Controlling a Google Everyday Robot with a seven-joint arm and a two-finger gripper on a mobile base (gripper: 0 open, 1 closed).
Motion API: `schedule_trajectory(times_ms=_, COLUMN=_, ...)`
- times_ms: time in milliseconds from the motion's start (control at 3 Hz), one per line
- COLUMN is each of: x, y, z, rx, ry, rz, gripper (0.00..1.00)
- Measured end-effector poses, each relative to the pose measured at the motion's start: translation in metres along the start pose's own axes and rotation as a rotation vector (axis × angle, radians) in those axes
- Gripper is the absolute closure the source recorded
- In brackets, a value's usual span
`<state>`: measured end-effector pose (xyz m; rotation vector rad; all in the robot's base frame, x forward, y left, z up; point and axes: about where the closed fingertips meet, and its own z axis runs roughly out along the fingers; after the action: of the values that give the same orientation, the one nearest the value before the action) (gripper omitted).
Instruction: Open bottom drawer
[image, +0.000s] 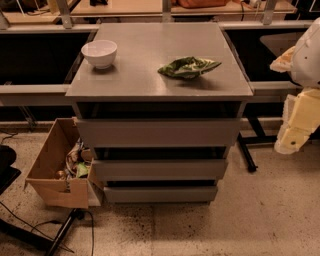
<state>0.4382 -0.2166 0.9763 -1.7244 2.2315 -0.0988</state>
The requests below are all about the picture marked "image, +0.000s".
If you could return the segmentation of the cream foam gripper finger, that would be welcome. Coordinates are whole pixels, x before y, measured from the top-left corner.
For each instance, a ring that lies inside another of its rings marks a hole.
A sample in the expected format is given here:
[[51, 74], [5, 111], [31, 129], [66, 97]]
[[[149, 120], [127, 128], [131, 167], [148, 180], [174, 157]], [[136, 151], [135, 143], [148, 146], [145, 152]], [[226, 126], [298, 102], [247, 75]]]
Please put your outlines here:
[[292, 56], [295, 47], [287, 49], [281, 56], [277, 57], [271, 64], [270, 69], [275, 72], [284, 73], [291, 70]]
[[288, 95], [282, 120], [274, 149], [281, 154], [298, 152], [320, 126], [320, 90], [305, 88], [297, 96]]

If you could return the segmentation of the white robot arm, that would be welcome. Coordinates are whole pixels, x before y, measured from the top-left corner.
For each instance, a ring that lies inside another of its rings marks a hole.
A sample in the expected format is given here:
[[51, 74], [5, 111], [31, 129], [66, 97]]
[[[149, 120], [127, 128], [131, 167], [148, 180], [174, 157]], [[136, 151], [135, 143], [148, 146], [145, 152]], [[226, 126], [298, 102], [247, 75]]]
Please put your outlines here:
[[274, 60], [270, 69], [288, 71], [293, 82], [303, 87], [297, 95], [286, 97], [283, 124], [274, 149], [292, 154], [307, 142], [320, 126], [320, 18], [317, 18], [297, 43]]

